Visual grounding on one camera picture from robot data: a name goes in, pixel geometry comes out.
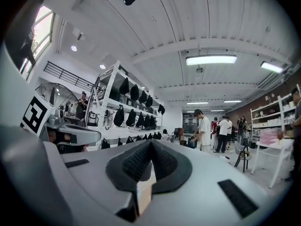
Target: person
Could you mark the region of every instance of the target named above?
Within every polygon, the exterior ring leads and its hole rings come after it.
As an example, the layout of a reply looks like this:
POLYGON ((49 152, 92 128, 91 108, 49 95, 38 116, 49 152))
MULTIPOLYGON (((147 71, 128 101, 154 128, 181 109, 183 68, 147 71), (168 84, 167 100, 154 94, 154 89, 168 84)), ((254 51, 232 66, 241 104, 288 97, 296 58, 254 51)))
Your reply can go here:
POLYGON ((297 88, 294 88, 291 94, 293 96, 293 102, 296 105, 295 120, 291 123, 294 137, 293 159, 295 161, 295 165, 293 170, 290 172, 290 177, 285 179, 286 182, 293 181, 297 177, 301 161, 301 97, 297 88))
POLYGON ((232 139, 232 121, 230 121, 230 117, 227 116, 226 118, 228 124, 229 124, 229 127, 228 127, 228 131, 227 131, 227 139, 228 139, 228 146, 227 146, 227 150, 230 149, 230 146, 231 146, 231 139, 232 139))
POLYGON ((192 142, 195 142, 199 138, 201 138, 200 141, 200 150, 207 152, 207 149, 210 146, 210 140, 211 140, 211 130, 210 130, 210 121, 209 119, 203 114, 203 112, 199 109, 195 110, 193 113, 193 116, 198 118, 200 121, 198 128, 193 133, 195 136, 194 139, 192 139, 192 142))
POLYGON ((44 0, 27 0, 24 4, 15 5, 19 13, 14 19, 10 19, 10 26, 7 29, 4 39, 8 53, 15 66, 20 70, 24 60, 27 58, 34 65, 32 56, 32 42, 34 38, 34 23, 44 0))
POLYGON ((217 148, 215 151, 213 151, 214 153, 219 153, 221 148, 222 153, 225 153, 226 150, 229 123, 226 120, 226 116, 223 116, 222 118, 223 120, 217 125, 220 127, 220 135, 218 138, 217 148))
POLYGON ((78 105, 76 107, 76 117, 78 117, 80 120, 85 118, 85 115, 86 115, 86 110, 87 110, 87 106, 88 106, 88 100, 86 99, 86 97, 87 97, 87 95, 83 91, 81 93, 81 98, 79 99, 79 101, 75 102, 75 104, 78 105))
POLYGON ((214 118, 214 121, 211 124, 211 149, 217 147, 217 117, 214 118))
POLYGON ((241 145, 244 142, 244 135, 245 135, 245 129, 246 129, 246 119, 244 116, 242 116, 238 121, 237 121, 237 142, 240 143, 241 145))

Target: black rubber strip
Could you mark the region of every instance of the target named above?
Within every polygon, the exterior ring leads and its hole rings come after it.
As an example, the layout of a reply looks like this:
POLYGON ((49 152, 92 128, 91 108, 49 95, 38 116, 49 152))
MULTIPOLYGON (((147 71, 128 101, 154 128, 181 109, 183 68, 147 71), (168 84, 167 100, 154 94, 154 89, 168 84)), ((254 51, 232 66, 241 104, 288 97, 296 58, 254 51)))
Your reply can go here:
POLYGON ((89 161, 87 159, 80 159, 80 160, 76 160, 76 161, 69 161, 69 162, 65 162, 65 165, 67 168, 73 168, 73 167, 77 167, 83 164, 89 163, 89 161))
POLYGON ((258 206, 231 180, 218 182, 218 185, 242 218, 247 217, 258 209, 258 206))

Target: man in black cap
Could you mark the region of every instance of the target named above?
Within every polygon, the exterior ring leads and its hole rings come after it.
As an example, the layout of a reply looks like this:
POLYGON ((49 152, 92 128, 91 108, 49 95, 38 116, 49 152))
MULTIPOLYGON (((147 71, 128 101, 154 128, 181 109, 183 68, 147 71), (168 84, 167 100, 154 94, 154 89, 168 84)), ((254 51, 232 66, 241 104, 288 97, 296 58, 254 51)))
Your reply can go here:
POLYGON ((291 126, 293 127, 293 159, 295 165, 293 170, 290 172, 291 175, 285 181, 293 181, 298 174, 300 161, 301 161, 301 97, 297 88, 294 88, 291 92, 293 96, 294 104, 296 105, 295 109, 295 120, 292 122, 291 126))

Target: white ceiling beam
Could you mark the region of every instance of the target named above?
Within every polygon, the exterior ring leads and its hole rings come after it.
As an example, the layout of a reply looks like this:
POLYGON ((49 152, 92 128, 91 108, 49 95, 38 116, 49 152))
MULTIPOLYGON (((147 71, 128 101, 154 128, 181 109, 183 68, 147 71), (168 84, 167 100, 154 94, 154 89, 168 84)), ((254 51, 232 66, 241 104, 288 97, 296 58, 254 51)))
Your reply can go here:
POLYGON ((256 45, 250 42, 240 41, 240 40, 213 39, 213 38, 180 41, 180 42, 170 43, 168 45, 160 46, 158 48, 154 48, 134 56, 132 63, 137 64, 142 61, 160 55, 173 53, 185 49, 192 49, 192 48, 200 48, 200 49, 201 48, 233 48, 233 49, 239 49, 247 52, 264 55, 289 65, 292 64, 292 62, 289 59, 287 59, 285 56, 281 55, 280 53, 277 53, 269 48, 265 48, 260 45, 256 45))
POLYGON ((173 87, 166 87, 166 88, 159 88, 156 89, 160 94, 166 93, 174 93, 183 90, 205 90, 205 91, 219 91, 219 90, 253 90, 257 88, 258 85, 254 84, 234 84, 234 83, 227 83, 227 84, 200 84, 200 85, 185 85, 185 86, 173 86, 173 87))

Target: black pants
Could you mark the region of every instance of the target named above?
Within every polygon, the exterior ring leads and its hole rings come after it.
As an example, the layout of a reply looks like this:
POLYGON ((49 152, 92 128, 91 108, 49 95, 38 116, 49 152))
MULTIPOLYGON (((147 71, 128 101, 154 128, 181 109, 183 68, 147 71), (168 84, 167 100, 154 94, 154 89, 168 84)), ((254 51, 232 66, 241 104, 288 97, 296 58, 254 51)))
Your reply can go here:
POLYGON ((295 165, 293 167, 292 176, 295 177, 297 176, 301 161, 301 136, 296 137, 293 142, 293 159, 295 161, 295 165))
POLYGON ((218 137, 218 145, 216 151, 219 152, 222 147, 222 153, 226 150, 228 135, 219 135, 218 137))

